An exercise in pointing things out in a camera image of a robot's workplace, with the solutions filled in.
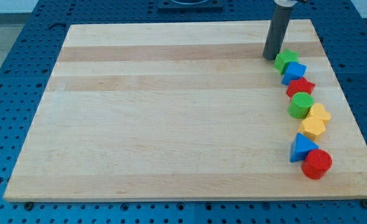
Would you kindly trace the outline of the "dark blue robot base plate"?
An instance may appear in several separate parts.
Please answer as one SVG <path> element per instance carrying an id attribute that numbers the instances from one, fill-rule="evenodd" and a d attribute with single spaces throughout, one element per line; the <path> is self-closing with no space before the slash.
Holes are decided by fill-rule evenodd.
<path id="1" fill-rule="evenodd" d="M 223 9 L 225 0 L 158 0 L 159 11 Z"/>

